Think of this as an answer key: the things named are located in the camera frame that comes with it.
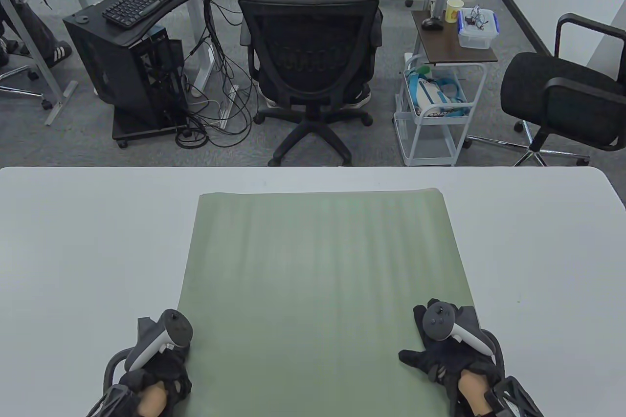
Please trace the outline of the person's right hand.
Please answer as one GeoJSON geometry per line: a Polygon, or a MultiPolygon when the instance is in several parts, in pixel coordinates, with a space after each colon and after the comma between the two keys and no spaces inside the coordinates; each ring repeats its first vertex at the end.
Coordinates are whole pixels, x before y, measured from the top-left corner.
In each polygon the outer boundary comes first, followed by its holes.
{"type": "Polygon", "coordinates": [[[501,366],[465,342],[448,338],[434,341],[424,332],[423,317],[426,312],[424,305],[413,308],[414,321],[418,328],[423,351],[401,350],[398,358],[401,363],[425,373],[431,381],[445,387],[456,387],[462,372],[472,372],[487,378],[490,386],[498,384],[505,374],[501,366]]]}

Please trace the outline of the person's left hand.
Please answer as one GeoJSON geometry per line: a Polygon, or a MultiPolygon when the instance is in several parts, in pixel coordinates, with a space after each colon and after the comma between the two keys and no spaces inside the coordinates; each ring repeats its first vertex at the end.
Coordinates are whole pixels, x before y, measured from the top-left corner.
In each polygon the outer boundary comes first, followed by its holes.
{"type": "Polygon", "coordinates": [[[194,328],[183,314],[167,309],[158,320],[137,320],[137,341],[125,357],[119,384],[139,396],[139,416],[169,416],[191,392],[186,370],[194,328]]]}

